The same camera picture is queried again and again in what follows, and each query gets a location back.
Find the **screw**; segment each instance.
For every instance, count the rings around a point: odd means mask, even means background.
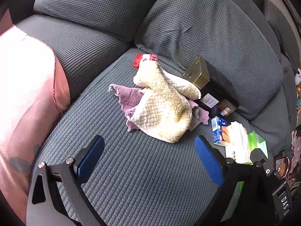
[[[44,166],[45,166],[45,162],[41,162],[41,163],[38,165],[39,168],[42,168],[42,167],[44,167]]]
[[[262,164],[259,161],[256,161],[254,164],[256,167],[262,167]]]
[[[234,163],[234,160],[230,157],[226,158],[226,163],[227,164],[233,164]]]
[[[66,164],[71,164],[74,161],[73,158],[69,157],[65,160]]]

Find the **barcode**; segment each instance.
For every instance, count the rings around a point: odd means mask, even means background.
[[[213,130],[213,131],[215,131],[215,130],[218,129],[216,118],[214,118],[214,119],[211,120],[211,125],[212,125],[212,130]]]

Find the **leaf pattern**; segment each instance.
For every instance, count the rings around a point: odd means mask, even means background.
[[[11,166],[18,172],[18,173],[27,173],[30,172],[30,164],[28,161],[20,159],[19,157],[12,157],[10,158]]]

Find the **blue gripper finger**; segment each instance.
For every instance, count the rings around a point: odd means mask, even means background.
[[[210,146],[210,144],[204,136],[198,136],[195,138],[195,150],[211,181],[216,183],[218,186],[221,186],[223,184],[222,167],[215,159],[208,146]]]
[[[103,137],[97,135],[87,148],[90,149],[77,167],[77,181],[80,184],[89,180],[89,177],[91,176],[101,154],[104,151]]]

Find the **cream fleece cloth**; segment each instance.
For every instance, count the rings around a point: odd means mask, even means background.
[[[141,61],[134,83],[143,97],[127,119],[151,137],[177,142],[188,129],[192,108],[185,98],[196,100],[201,92],[189,81],[167,73],[156,61]]]

